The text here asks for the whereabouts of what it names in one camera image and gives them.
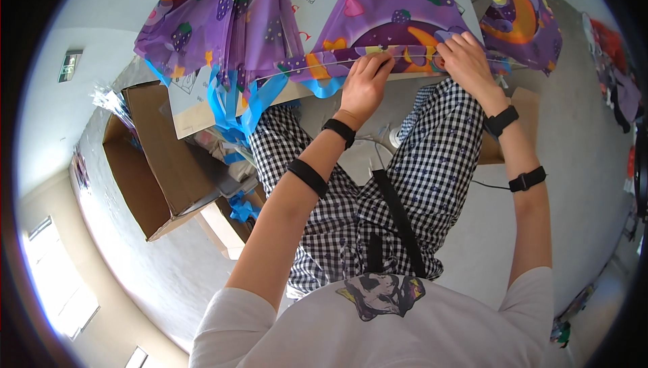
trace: white t-shirt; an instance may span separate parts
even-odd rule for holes
[[[401,275],[329,284],[279,319],[263,298],[226,288],[207,307],[189,366],[533,367],[549,343],[553,305],[548,267],[517,278],[499,311]]]

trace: black strap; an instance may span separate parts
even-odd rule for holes
[[[369,237],[369,244],[367,246],[367,271],[381,274],[385,272],[382,263],[382,237],[375,233]]]
[[[405,211],[405,208],[403,208],[401,200],[399,199],[398,194],[396,194],[396,190],[394,190],[391,181],[387,177],[387,173],[385,170],[374,170],[373,178],[378,185],[380,194],[382,194],[383,199],[385,199],[385,202],[389,207],[389,214],[396,225],[397,235],[401,239],[403,246],[405,246],[405,250],[407,250],[409,263],[414,270],[414,274],[419,278],[426,278],[427,274],[425,272],[425,264],[423,263],[423,257],[421,256],[421,250],[418,248],[418,244],[416,243],[416,237],[411,229],[407,212]],[[368,253],[367,266],[380,265],[380,271],[382,271],[382,239],[380,237],[377,239],[371,237]]]
[[[500,112],[496,117],[489,117],[487,119],[484,119],[484,127],[486,128],[487,132],[489,132],[495,137],[495,139],[497,139],[504,131],[504,128],[509,126],[519,117],[520,115],[518,115],[515,107],[513,105],[509,105],[508,108]]]
[[[307,186],[312,188],[312,190],[315,191],[321,199],[324,199],[324,195],[326,195],[328,191],[328,185],[311,166],[302,162],[300,159],[295,159],[288,165],[288,170],[299,177]]]
[[[537,169],[531,172],[523,172],[518,178],[509,181],[509,188],[511,188],[512,193],[526,191],[532,186],[543,182],[546,177],[547,174],[545,174],[544,168],[539,166]]]
[[[351,147],[353,142],[356,140],[356,132],[353,132],[353,129],[349,128],[344,122],[340,122],[336,119],[331,118],[326,121],[324,126],[322,126],[322,130],[324,129],[331,129],[347,141],[344,150]]]

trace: person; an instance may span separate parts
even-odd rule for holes
[[[225,288],[207,307],[191,367],[539,364],[554,318],[544,182],[513,195],[517,237],[499,310],[431,282],[442,272],[434,253],[458,219],[476,168],[483,114],[509,107],[470,33],[437,50],[451,77],[418,92],[385,171],[425,276],[414,274],[375,178],[358,188],[336,165],[345,138],[324,129],[311,139],[290,108],[271,107],[250,137],[268,201]],[[393,65],[386,53],[357,60],[334,119],[358,131],[380,104]],[[499,143],[509,179],[539,168],[518,121],[504,128]],[[287,171],[295,158],[327,181],[322,199],[303,175]],[[368,267],[372,234],[382,238],[382,271]],[[307,295],[277,318],[287,282]]]

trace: purple fabric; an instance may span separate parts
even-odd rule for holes
[[[166,77],[218,65],[220,84],[246,93],[251,81],[277,72],[274,62],[303,55],[290,0],[160,0],[134,50]]]
[[[135,52],[167,77],[181,77],[225,51],[231,0],[160,0],[135,40]]]
[[[487,49],[547,76],[555,69],[563,37],[546,0],[495,0],[480,26]]]
[[[295,82],[327,79],[347,75],[361,56],[389,51],[393,73],[445,72],[436,45],[467,29],[454,0],[337,0],[312,53],[276,66]],[[489,58],[494,73],[509,72],[507,59]]]
[[[619,109],[628,122],[635,120],[639,101],[642,99],[642,93],[632,79],[623,74],[616,67],[614,68],[616,78],[617,94],[619,100]]]

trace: hand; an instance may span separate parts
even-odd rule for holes
[[[498,115],[508,107],[504,91],[490,74],[486,54],[470,32],[453,34],[437,45],[437,51],[453,80],[482,105],[486,115]]]
[[[394,64],[389,53],[370,53],[356,60],[342,87],[340,109],[333,118],[357,132],[382,102]]]

